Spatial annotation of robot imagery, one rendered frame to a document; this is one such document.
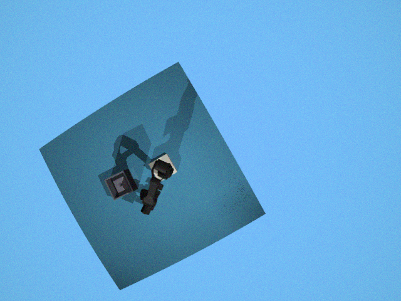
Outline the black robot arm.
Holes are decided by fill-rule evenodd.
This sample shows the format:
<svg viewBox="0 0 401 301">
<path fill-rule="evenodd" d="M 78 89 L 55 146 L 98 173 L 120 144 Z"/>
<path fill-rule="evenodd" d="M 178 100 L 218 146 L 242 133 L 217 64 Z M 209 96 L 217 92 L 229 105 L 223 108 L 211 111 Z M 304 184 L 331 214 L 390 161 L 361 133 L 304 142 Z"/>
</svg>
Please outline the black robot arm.
<svg viewBox="0 0 401 301">
<path fill-rule="evenodd" d="M 161 177 L 162 179 L 159 179 L 154 176 L 154 169 L 158 171 L 158 177 Z M 156 206 L 157 202 L 157 188 L 161 182 L 161 180 L 165 179 L 167 180 L 171 175 L 173 174 L 174 169 L 170 165 L 170 163 L 166 163 L 164 161 L 161 161 L 160 159 L 155 161 L 155 164 L 151 170 L 152 172 L 152 177 L 149 181 L 149 190 L 142 189 L 140 191 L 140 199 L 142 200 L 142 203 L 144 204 L 141 212 L 143 214 L 149 215 L 150 211 L 152 208 Z"/>
</svg>

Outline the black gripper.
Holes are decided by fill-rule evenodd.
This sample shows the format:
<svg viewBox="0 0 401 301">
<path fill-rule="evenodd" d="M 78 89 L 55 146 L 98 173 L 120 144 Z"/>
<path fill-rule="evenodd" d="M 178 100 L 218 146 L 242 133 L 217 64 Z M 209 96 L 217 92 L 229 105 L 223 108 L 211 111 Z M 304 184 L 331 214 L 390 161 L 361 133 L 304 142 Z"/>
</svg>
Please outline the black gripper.
<svg viewBox="0 0 401 301">
<path fill-rule="evenodd" d="M 158 186 L 158 188 L 157 188 L 157 191 L 156 191 L 156 193 L 157 193 L 157 194 L 156 194 L 156 195 L 157 195 L 157 198 L 158 198 L 158 196 L 160 195 L 160 191 L 159 191 L 159 190 L 162 190 L 162 189 L 163 189 L 163 186 L 164 186 L 163 184 L 161 184 L 161 183 L 159 184 L 159 186 Z M 158 189 L 159 189 L 159 190 L 158 190 Z"/>
</svg>

